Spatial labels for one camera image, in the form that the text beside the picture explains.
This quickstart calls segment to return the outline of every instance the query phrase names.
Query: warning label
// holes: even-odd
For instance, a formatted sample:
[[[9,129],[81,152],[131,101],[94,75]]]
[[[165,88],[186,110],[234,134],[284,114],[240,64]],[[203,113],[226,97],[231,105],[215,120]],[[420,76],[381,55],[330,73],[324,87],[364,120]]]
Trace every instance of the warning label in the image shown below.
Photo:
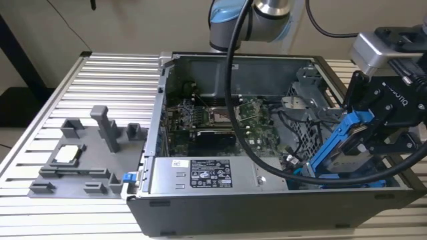
[[[233,188],[230,160],[191,160],[190,185],[194,188]]]

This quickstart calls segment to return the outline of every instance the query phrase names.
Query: wall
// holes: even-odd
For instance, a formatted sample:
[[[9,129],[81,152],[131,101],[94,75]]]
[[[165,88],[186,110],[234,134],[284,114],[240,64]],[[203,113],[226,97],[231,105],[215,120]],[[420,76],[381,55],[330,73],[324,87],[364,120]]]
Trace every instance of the wall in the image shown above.
[[[7,55],[0,50],[0,95],[10,87],[26,87],[22,76],[17,72]]]
[[[312,0],[310,6],[318,24],[332,33],[374,31],[380,26],[414,26],[427,15],[427,0]],[[305,11],[290,53],[349,59],[353,42],[354,38],[324,36]]]
[[[211,0],[51,0],[95,52],[209,52]],[[46,83],[55,87],[86,45],[46,0],[0,0],[0,13]],[[276,53],[281,43],[249,43],[246,53]]]
[[[95,52],[158,54],[210,50],[211,0],[98,0],[97,11],[91,10],[90,0],[51,2]],[[412,26],[427,13],[427,0],[312,0],[312,5],[320,24],[336,33],[386,25]],[[86,45],[46,0],[0,0],[0,13],[42,78],[55,87],[81,52],[89,50]],[[304,12],[292,54],[346,59],[352,44],[353,39],[321,35]],[[286,53],[281,42],[246,42],[241,51]],[[14,72],[6,61],[0,54],[0,71],[9,68],[6,71]],[[13,75],[9,85],[22,85],[17,73]]]

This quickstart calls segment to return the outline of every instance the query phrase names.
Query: motherboard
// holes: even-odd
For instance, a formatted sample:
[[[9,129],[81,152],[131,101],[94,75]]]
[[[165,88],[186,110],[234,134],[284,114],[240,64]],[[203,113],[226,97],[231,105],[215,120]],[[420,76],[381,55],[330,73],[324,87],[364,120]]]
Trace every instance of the motherboard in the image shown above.
[[[167,108],[169,149],[173,157],[246,156],[237,140],[226,106],[210,106],[210,100],[194,94]],[[246,141],[261,157],[282,157],[281,139],[261,97],[240,98],[234,107]]]

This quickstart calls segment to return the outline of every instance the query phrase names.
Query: aluminum extrusion table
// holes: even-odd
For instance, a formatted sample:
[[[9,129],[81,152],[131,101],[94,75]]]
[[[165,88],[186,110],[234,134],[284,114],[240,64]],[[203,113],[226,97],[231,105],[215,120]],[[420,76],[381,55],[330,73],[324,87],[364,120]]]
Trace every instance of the aluminum extrusion table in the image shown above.
[[[29,198],[31,182],[63,135],[67,117],[95,126],[94,105],[107,105],[119,126],[150,127],[159,79],[158,55],[94,53],[82,56],[50,101],[0,163],[0,237],[33,240],[150,239],[122,199]],[[345,84],[358,69],[349,60],[329,60]],[[413,168],[427,185],[427,160]],[[388,210],[358,229],[195,236],[193,239],[427,239],[427,197]]]

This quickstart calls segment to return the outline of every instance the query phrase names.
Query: wire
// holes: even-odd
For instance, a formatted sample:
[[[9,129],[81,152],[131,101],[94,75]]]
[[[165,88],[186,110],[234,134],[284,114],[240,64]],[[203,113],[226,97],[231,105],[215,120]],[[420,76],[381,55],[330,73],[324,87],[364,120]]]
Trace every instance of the wire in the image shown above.
[[[209,29],[211,29],[211,16],[213,16],[214,3],[215,3],[215,0],[213,0],[211,6],[209,7],[209,14],[207,14],[207,25],[209,25]]]
[[[312,10],[312,7],[310,7],[310,0],[306,0],[306,10],[308,10],[308,15],[309,15],[309,18],[310,18],[310,21],[312,21],[312,24],[314,26],[314,28],[328,37],[330,38],[336,38],[336,39],[348,39],[348,38],[356,38],[358,37],[360,33],[356,32],[356,33],[332,33],[332,32],[328,32],[326,30],[324,30],[324,28],[320,26],[320,24],[317,23],[317,20],[316,20],[316,17],[314,17],[314,14],[313,14],[313,10]]]
[[[286,122],[286,120],[285,120],[285,118],[284,118],[284,116],[282,116],[282,111],[280,111],[277,114],[278,114],[278,116],[280,116],[280,119],[281,119],[281,122],[284,123],[284,125],[285,125],[285,127],[297,135],[297,137],[298,137],[298,147],[297,147],[297,149],[296,149],[296,151],[294,152],[290,152],[290,154],[294,156],[294,157],[297,157],[297,159],[302,162],[302,160],[300,159],[300,157],[298,157],[298,153],[300,153],[300,150],[301,150],[301,148],[302,148],[302,146],[304,146],[304,139],[302,139],[302,136],[300,135],[300,133],[296,131],[296,129],[288,124],[288,122]]]
[[[282,112],[284,116],[285,116],[289,120],[292,120],[293,122],[302,123],[302,124],[305,124],[305,123],[313,123],[313,120],[298,120],[298,119],[296,119],[294,117],[292,117],[292,116],[288,114],[286,111],[281,111],[281,112]]]
[[[384,180],[386,178],[393,177],[394,175],[402,173],[405,170],[408,170],[410,167],[413,167],[426,156],[427,156],[427,142],[421,146],[417,152],[414,152],[405,161],[402,161],[400,164],[393,166],[392,168],[388,168],[384,171],[380,171],[374,174],[370,174],[368,176],[356,177],[356,178],[342,178],[342,179],[328,179],[328,178],[317,178],[317,177],[309,177],[309,176],[301,176],[294,175],[288,172],[285,172],[282,169],[278,169],[273,166],[270,166],[254,153],[250,145],[246,141],[246,135],[244,130],[241,129],[240,122],[237,119],[237,113],[234,108],[234,102],[233,102],[233,65],[234,65],[234,56],[236,56],[236,47],[238,44],[240,34],[242,30],[242,26],[246,20],[248,13],[252,9],[252,4],[254,0],[246,0],[240,17],[236,22],[236,27],[233,30],[233,35],[230,39],[230,45],[227,49],[227,58],[226,58],[226,68],[225,68],[225,98],[226,98],[226,106],[229,110],[230,115],[230,122],[233,125],[233,129],[237,135],[237,138],[240,140],[241,146],[248,154],[248,156],[252,158],[252,160],[256,162],[256,164],[265,169],[269,173],[273,175],[285,178],[292,179],[302,183],[308,184],[316,184],[316,185],[358,185],[358,184],[366,184],[373,183],[378,180]]]
[[[0,143],[0,146],[2,146],[2,147],[5,147],[5,148],[7,148],[7,149],[13,149],[13,147],[11,147],[11,146],[5,145],[5,144],[2,144],[2,143]]]
[[[82,40],[82,42],[85,43],[85,45],[87,46],[89,50],[93,52],[93,49],[90,47],[90,45],[87,44],[87,42],[83,40],[83,38],[81,37],[81,35],[77,33],[77,31],[74,30],[74,28],[70,26],[65,16],[62,15],[61,11],[58,10],[58,8],[55,7],[55,5],[53,4],[53,2],[50,0],[46,0],[49,2],[49,4],[53,6],[53,8],[55,9],[58,15],[61,16],[61,18],[63,19],[65,23],[67,24],[67,27],[70,28],[70,30],[74,32],[74,34],[78,36],[78,38]]]

